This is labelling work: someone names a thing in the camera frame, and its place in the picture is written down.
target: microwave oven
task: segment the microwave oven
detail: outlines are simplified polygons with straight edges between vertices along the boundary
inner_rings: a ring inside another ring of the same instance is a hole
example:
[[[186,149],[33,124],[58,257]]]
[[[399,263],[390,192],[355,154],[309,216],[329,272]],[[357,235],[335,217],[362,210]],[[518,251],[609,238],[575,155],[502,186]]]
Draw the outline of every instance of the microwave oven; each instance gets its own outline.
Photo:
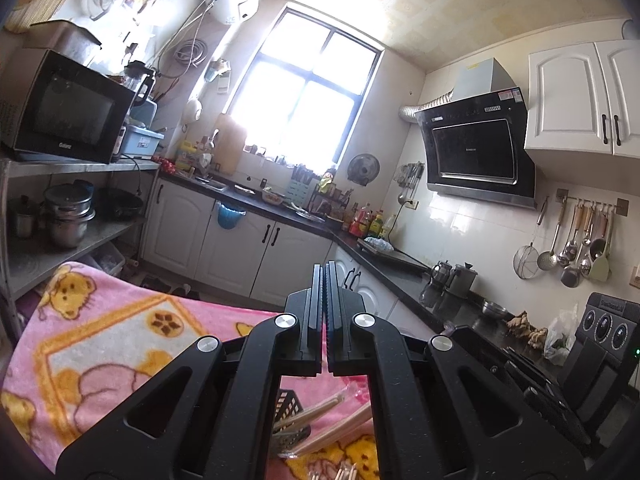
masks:
[[[416,114],[432,191],[535,208],[536,167],[524,151],[527,107],[519,88]]]
[[[111,161],[134,92],[53,50],[18,49],[0,75],[0,139],[33,153]]]

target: white cabinet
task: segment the white cabinet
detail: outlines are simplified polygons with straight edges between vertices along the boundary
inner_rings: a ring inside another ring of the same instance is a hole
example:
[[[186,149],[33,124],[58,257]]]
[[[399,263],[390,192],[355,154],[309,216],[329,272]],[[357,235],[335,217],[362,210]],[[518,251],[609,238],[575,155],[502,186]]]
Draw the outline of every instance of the white cabinet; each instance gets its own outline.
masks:
[[[289,294],[311,286],[314,264],[324,263],[330,246],[326,238],[276,223],[251,297],[284,305]]]
[[[338,283],[344,288],[348,288],[349,281],[353,279],[353,275],[358,269],[358,265],[354,263],[345,250],[338,244],[333,244],[329,251],[327,261],[335,262],[335,273],[338,276]]]
[[[596,49],[609,99],[613,153],[640,158],[640,41],[603,41]]]
[[[362,296],[364,308],[369,314],[386,319],[396,303],[396,296],[366,270],[356,271],[351,290]]]
[[[220,205],[217,202],[213,210],[195,278],[249,296],[276,222],[247,212],[233,229],[223,229],[217,222]]]
[[[436,335],[431,328],[411,312],[409,307],[400,300],[396,302],[387,320],[392,325],[395,325],[400,333],[415,337],[416,339],[428,341]]]
[[[529,55],[525,149],[611,153],[610,126],[605,121],[605,133],[602,120],[607,114],[607,92],[593,43]]]
[[[193,278],[215,200],[158,180],[151,195],[143,259]]]

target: window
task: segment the window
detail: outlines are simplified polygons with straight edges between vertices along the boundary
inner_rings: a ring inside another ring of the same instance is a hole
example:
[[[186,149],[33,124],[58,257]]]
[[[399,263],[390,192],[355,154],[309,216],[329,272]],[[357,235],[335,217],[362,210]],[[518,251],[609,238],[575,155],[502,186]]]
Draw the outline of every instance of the window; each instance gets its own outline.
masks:
[[[247,144],[316,172],[337,162],[380,51],[287,9],[256,54],[230,113]]]

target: black countertop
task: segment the black countertop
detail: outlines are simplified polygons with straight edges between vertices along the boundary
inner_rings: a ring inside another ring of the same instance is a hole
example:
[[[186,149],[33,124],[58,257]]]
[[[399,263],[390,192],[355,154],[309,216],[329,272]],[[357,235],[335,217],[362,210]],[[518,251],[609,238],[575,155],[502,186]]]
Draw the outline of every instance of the black countertop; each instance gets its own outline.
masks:
[[[436,333],[452,330],[458,326],[470,326],[498,348],[511,347],[519,354],[531,359],[538,368],[552,378],[555,378],[561,369],[543,359],[542,352],[529,347],[525,340],[509,334],[503,321],[483,316],[479,306],[483,298],[477,294],[472,293],[472,298],[469,300],[461,300],[448,292],[430,287],[426,290],[421,302],[420,294],[428,285],[428,275],[417,274],[381,261],[364,251],[358,245],[357,238],[346,232],[332,231],[325,224],[306,220],[284,206],[268,204],[262,200],[258,192],[251,197],[239,194],[234,189],[234,183],[231,182],[226,182],[229,184],[226,191],[219,192],[197,180],[178,175],[163,173],[161,178],[206,194],[225,205],[243,208],[273,221],[297,227],[336,242]]]

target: strainer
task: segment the strainer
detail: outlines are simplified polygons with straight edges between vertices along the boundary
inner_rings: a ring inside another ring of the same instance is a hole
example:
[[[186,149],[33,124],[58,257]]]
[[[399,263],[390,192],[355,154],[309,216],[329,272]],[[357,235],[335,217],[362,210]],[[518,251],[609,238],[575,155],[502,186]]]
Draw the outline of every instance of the strainer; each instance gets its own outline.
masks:
[[[538,222],[536,222],[536,228],[533,231],[533,239],[529,245],[523,245],[513,255],[513,270],[517,276],[522,280],[528,280],[533,278],[538,272],[538,251],[533,247],[533,242],[538,234],[538,228],[542,224],[542,219],[545,216],[546,203],[549,200],[549,196],[545,198],[540,209],[540,215],[538,216]]]

